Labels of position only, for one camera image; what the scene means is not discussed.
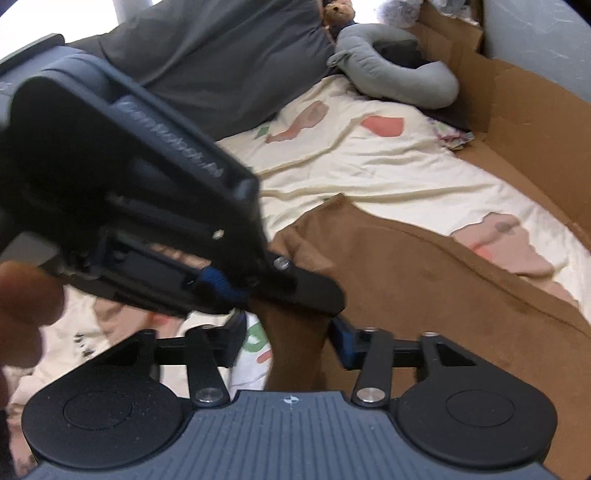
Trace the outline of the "person's left hand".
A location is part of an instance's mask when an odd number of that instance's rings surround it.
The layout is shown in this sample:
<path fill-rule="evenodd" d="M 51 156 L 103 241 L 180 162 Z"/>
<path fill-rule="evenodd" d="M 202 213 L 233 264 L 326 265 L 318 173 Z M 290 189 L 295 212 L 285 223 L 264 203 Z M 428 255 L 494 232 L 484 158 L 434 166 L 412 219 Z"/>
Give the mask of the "person's left hand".
<path fill-rule="evenodd" d="M 32 265 L 1 264 L 1 368 L 31 368 L 43 353 L 41 328 L 62 315 L 64 288 Z"/>

